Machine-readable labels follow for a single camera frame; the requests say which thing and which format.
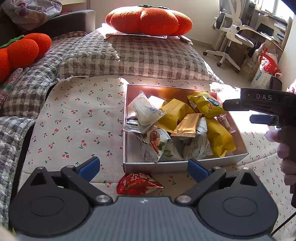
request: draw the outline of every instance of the white bag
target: white bag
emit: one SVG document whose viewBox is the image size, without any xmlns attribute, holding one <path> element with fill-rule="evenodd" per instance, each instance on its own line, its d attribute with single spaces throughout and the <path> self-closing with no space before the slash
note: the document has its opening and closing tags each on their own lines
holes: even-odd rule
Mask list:
<svg viewBox="0 0 296 241">
<path fill-rule="evenodd" d="M 258 68 L 258 71 L 251 83 L 252 88 L 255 89 L 265 89 L 267 90 L 269 88 L 269 83 L 272 75 L 265 72 L 260 65 Z"/>
<path fill-rule="evenodd" d="M 21 16 L 22 7 L 18 5 L 23 2 L 23 0 L 6 0 L 1 7 L 16 25 L 25 30 L 39 27 L 59 15 L 62 10 L 62 4 L 59 1 L 27 0 L 25 4 L 28 11 L 25 16 Z"/>
</svg>

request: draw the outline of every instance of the bed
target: bed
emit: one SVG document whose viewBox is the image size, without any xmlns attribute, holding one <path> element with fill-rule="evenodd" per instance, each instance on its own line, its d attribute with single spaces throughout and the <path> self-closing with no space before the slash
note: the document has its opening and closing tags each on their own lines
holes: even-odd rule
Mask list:
<svg viewBox="0 0 296 241">
<path fill-rule="evenodd" d="M 124 175 L 122 120 L 127 83 L 211 90 L 219 92 L 222 100 L 239 98 L 240 95 L 237 88 L 198 80 L 114 75 L 74 77 L 60 81 L 50 93 L 36 122 L 19 188 L 38 166 L 54 171 L 66 165 L 77 166 L 91 156 L 98 156 L 101 169 L 91 183 L 115 199 L 116 185 Z M 264 136 L 272 127 L 249 123 L 251 114 L 254 112 L 231 112 L 249 155 L 226 169 L 232 171 L 247 166 L 254 170 L 278 206 L 276 228 L 295 210 L 290 205 L 289 187 L 283 183 L 281 160 L 276 154 L 278 144 L 269 142 Z M 165 187 L 153 195 L 175 198 L 195 184 L 186 172 L 154 174 L 153 177 Z M 296 222 L 292 219 L 274 237 L 281 239 L 292 235 L 295 226 Z"/>
<path fill-rule="evenodd" d="M 99 30 L 54 38 L 46 55 L 13 86 L 0 110 L 0 222 L 4 227 L 9 226 L 9 203 L 17 192 L 24 153 L 47 95 L 62 79 L 97 74 L 125 74 L 136 80 L 157 77 L 168 83 L 174 79 L 223 83 L 189 44 L 177 39 L 104 40 Z"/>
</svg>

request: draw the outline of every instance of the orange knitted pillow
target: orange knitted pillow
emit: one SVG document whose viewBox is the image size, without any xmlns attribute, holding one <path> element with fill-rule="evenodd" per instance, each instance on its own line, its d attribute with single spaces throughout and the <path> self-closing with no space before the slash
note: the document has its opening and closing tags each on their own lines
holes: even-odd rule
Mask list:
<svg viewBox="0 0 296 241">
<path fill-rule="evenodd" d="M 27 34 L 24 39 L 34 40 L 39 47 L 39 54 L 36 59 L 41 58 L 50 48 L 52 40 L 46 34 Z"/>
<path fill-rule="evenodd" d="M 10 75 L 10 64 L 6 48 L 0 49 L 0 83 Z"/>
<path fill-rule="evenodd" d="M 0 47 L 0 83 L 4 82 L 12 70 L 26 68 L 42 57 L 51 46 L 46 34 L 28 34 L 10 40 Z"/>
<path fill-rule="evenodd" d="M 38 56 L 39 47 L 34 40 L 21 39 L 9 45 L 7 53 L 11 70 L 26 68 Z"/>
<path fill-rule="evenodd" d="M 180 36 L 192 28 L 192 21 L 185 14 L 149 5 L 117 8 L 106 16 L 105 21 L 126 34 Z"/>
</svg>

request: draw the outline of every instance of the white office chair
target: white office chair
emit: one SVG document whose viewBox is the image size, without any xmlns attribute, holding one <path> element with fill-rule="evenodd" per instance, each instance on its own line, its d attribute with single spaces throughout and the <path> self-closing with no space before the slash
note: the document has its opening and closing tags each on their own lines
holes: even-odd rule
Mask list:
<svg viewBox="0 0 296 241">
<path fill-rule="evenodd" d="M 231 14 L 227 13 L 227 10 L 223 6 L 223 4 L 225 5 L 228 3 L 229 3 Z M 256 32 L 256 31 L 249 26 L 242 25 L 242 21 L 239 19 L 239 16 L 242 10 L 241 0 L 220 0 L 219 9 L 220 9 L 220 14 L 219 16 L 215 17 L 215 22 L 213 23 L 213 29 L 224 31 L 226 33 L 226 38 L 229 39 L 230 42 L 227 45 L 224 52 L 207 50 L 203 52 L 203 55 L 206 56 L 208 53 L 210 53 L 216 56 L 221 56 L 222 59 L 220 60 L 220 62 L 217 63 L 218 67 L 221 67 L 224 60 L 227 59 L 234 67 L 237 68 L 236 72 L 238 73 L 240 71 L 240 67 L 233 61 L 233 59 L 228 54 L 230 51 L 230 44 L 233 41 L 238 44 L 244 44 L 244 45 L 247 45 L 248 47 L 253 48 L 254 44 L 250 40 L 239 35 L 238 32 L 244 29 L 251 30 L 253 32 Z M 223 27 L 223 25 L 227 24 L 226 19 L 232 20 L 232 24 L 229 28 Z"/>
</svg>

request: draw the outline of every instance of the metal screw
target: metal screw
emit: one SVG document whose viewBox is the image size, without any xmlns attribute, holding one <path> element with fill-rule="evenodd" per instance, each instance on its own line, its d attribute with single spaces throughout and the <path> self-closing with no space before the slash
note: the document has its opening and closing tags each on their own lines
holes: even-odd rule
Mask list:
<svg viewBox="0 0 296 241">
<path fill-rule="evenodd" d="M 178 202 L 180 203 L 189 203 L 191 201 L 191 197 L 186 196 L 186 195 L 182 195 L 177 197 Z"/>
<path fill-rule="evenodd" d="M 110 197 L 107 195 L 99 195 L 96 197 L 96 200 L 98 202 L 109 202 L 110 201 Z"/>
</svg>

